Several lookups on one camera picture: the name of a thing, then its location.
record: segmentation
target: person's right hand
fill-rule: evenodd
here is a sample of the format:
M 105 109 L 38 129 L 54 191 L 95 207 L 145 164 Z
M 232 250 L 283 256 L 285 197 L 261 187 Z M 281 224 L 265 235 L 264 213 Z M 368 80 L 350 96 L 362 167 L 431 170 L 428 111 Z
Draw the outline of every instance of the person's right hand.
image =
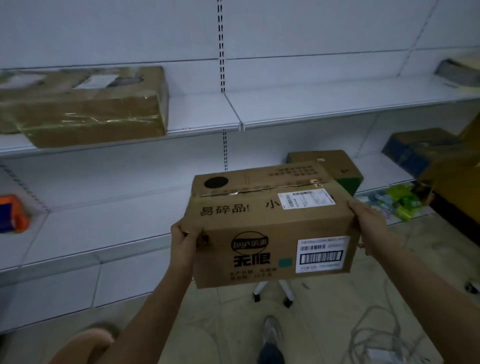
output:
M 359 200 L 351 200 L 348 206 L 360 222 L 362 243 L 368 254 L 375 256 L 382 244 L 390 244 L 393 236 L 382 214 Z

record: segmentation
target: tiled floor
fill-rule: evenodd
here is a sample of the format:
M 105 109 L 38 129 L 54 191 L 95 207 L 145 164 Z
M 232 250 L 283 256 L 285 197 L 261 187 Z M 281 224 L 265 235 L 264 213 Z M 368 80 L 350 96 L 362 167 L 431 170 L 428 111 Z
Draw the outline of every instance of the tiled floor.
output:
M 467 278 L 479 278 L 476 262 L 480 261 L 480 248 L 440 217 L 418 218 L 390 229 L 459 290 L 463 291 Z M 197 290 L 192 283 L 160 363 L 255 363 L 261 347 L 260 325 L 266 315 L 275 315 L 283 328 L 282 351 L 287 364 L 351 363 L 349 345 L 360 348 L 355 343 L 367 337 L 370 329 L 388 333 L 396 329 L 404 341 L 417 343 L 418 363 L 442 362 L 381 267 L 363 251 L 357 251 L 350 274 L 290 283 L 297 301 L 289 309 L 282 304 L 284 294 L 276 282 L 266 286 L 259 303 L 251 300 L 254 284 Z M 477 296 L 471 298 L 480 304 Z M 11 333 L 0 350 L 0 363 L 47 363 L 85 326 L 112 321 L 124 327 L 143 301 L 144 297 L 139 297 L 118 302 Z M 356 325 L 366 330 L 352 332 Z M 380 346 L 391 344 L 390 336 L 380 339 Z

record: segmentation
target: black object on floor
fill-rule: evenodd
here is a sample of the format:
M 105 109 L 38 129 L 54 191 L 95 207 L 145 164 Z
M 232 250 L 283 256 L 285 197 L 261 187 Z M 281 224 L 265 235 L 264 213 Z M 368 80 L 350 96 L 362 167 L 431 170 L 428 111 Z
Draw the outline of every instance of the black object on floor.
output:
M 439 194 L 435 194 L 430 207 L 467 238 L 480 246 L 480 224 L 474 219 Z

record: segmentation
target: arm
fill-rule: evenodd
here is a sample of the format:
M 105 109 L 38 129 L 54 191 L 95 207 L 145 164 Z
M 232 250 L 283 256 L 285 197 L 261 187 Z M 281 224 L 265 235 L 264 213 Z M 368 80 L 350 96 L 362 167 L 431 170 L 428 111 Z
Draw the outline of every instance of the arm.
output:
M 362 242 L 387 273 L 447 363 L 480 357 L 480 309 L 394 240 L 377 211 L 354 201 Z
M 158 363 L 192 281 L 196 239 L 200 232 L 191 232 L 184 238 L 178 222 L 171 227 L 171 233 L 170 265 L 165 276 L 96 364 Z

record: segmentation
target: teal rectangle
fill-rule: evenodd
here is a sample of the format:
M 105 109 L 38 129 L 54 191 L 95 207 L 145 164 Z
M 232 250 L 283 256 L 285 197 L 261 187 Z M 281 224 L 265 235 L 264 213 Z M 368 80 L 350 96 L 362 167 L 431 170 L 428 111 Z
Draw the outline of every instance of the teal rectangle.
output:
M 278 267 L 279 268 L 286 268 L 286 267 L 291 267 L 293 259 L 292 258 L 282 258 L 278 260 Z

